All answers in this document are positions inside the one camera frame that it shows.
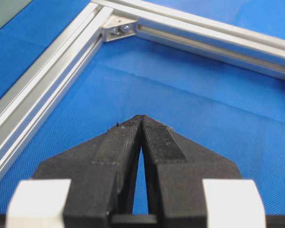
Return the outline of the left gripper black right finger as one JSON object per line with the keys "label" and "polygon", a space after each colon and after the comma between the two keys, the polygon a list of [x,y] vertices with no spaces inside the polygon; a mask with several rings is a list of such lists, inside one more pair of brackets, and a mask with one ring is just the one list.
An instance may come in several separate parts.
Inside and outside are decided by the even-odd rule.
{"label": "left gripper black right finger", "polygon": [[203,179],[241,179],[236,164],[168,126],[142,116],[149,212],[162,219],[206,219]]}

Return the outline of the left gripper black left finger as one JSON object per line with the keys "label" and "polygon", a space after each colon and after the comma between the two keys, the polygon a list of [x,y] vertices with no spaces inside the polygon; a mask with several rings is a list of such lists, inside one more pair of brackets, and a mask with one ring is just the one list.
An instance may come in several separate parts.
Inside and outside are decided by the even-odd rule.
{"label": "left gripper black left finger", "polygon": [[71,179],[66,219],[107,219],[111,212],[132,212],[141,120],[136,115],[40,163],[34,179]]}

